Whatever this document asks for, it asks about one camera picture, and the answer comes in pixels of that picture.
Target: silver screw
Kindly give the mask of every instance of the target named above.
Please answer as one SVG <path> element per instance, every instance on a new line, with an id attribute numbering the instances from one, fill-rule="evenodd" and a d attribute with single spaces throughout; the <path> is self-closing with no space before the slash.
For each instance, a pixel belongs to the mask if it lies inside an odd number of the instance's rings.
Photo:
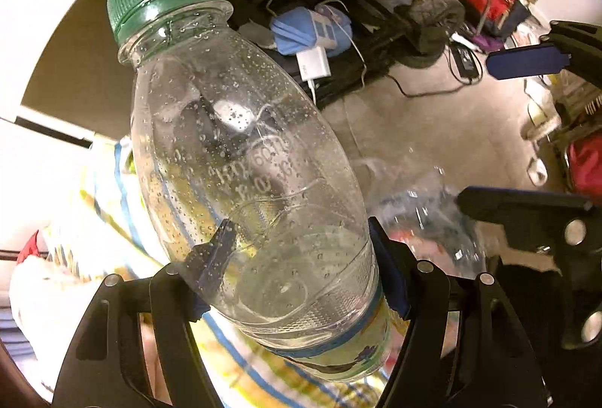
<path id="1" fill-rule="evenodd" d="M 169 264 L 165 268 L 165 272 L 167 272 L 170 276 L 175 276 L 178 273 L 178 271 L 176 270 L 176 267 L 174 266 L 174 264 Z"/>
<path id="2" fill-rule="evenodd" d="M 491 286 L 495 281 L 491 274 L 481 274 L 481 282 L 486 286 Z"/>
<path id="3" fill-rule="evenodd" d="M 581 338 L 584 342 L 591 342 L 598 336 L 600 330 L 602 330 L 602 311 L 597 311 L 585 320 L 581 329 Z"/>
<path id="4" fill-rule="evenodd" d="M 429 261 L 420 261 L 418 263 L 418 270 L 425 274 L 431 273 L 433 271 L 433 264 Z"/>
<path id="5" fill-rule="evenodd" d="M 119 276 L 116 274 L 111 274 L 110 276 L 106 276 L 105 278 L 105 286 L 114 286 L 119 282 Z"/>
<path id="6" fill-rule="evenodd" d="M 565 228 L 565 242 L 569 245 L 579 245 L 585 240 L 587 229 L 581 220 L 572 220 Z"/>

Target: striped cloth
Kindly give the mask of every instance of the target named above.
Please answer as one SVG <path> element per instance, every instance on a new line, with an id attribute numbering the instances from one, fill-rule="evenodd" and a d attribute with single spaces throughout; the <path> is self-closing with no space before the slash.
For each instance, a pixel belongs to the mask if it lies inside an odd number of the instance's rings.
<path id="1" fill-rule="evenodd" d="M 67 213 L 42 232 L 48 260 L 84 281 L 146 278 L 168 263 L 146 212 L 129 138 L 95 141 Z M 384 370 L 353 383 L 323 382 L 242 335 L 213 309 L 192 330 L 227 407 L 375 406 Z"/>

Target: black cord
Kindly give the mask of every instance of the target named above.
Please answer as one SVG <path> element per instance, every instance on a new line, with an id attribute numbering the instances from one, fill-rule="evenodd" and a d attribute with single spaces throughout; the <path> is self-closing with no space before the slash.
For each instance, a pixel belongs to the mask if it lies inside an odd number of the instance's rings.
<path id="1" fill-rule="evenodd" d="M 476 62 L 476 64 L 479 67 L 480 75 L 478 76 L 478 78 L 476 80 L 471 79 L 468 82 L 465 80 L 462 80 L 460 77 L 458 77 L 454 73 L 452 66 L 451 66 L 452 60 L 449 55 L 449 46 L 447 47 L 447 50 L 445 51 L 445 57 L 447 58 L 447 66 L 450 69 L 451 75 L 454 77 L 454 79 L 456 79 L 460 83 L 460 85 L 458 87 L 455 87 L 453 89 L 445 89 L 442 91 L 432 91 L 432 92 L 428 92 L 428 93 L 408 94 L 406 91 L 403 90 L 403 88 L 401 87 L 401 84 L 395 77 L 393 77 L 391 74 L 386 74 L 386 77 L 389 77 L 393 82 L 395 82 L 399 91 L 408 99 L 412 99 L 412 98 L 416 98 L 416 97 L 443 96 L 446 94 L 455 94 L 456 92 L 464 89 L 465 87 L 475 86 L 475 85 L 479 84 L 481 82 L 481 80 L 483 80 L 483 75 L 484 75 L 483 64 L 481 63 L 481 60 L 479 60 L 478 57 L 474 54 L 474 52 L 471 49 L 469 49 L 469 50 L 470 50 L 473 61 Z"/>

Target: bottle label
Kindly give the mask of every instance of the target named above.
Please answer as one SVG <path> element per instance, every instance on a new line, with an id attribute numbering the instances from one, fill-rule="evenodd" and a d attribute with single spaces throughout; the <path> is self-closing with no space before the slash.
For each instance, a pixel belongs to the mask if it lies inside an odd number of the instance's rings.
<path id="1" fill-rule="evenodd" d="M 266 348 L 316 377 L 342 382 L 377 370 L 388 354 L 388 338 L 389 307 L 379 284 L 360 320 L 332 342 L 299 350 Z"/>

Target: clear plastic bottle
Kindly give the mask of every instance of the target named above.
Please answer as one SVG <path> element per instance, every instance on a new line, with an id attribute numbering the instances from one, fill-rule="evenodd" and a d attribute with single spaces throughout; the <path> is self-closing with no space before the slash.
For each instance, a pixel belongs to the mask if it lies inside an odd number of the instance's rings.
<path id="1" fill-rule="evenodd" d="M 136 72 L 134 163 L 187 283 L 240 330 L 330 380 L 386 355 L 362 195 L 295 82 L 229 28 L 225 0 L 108 0 Z"/>

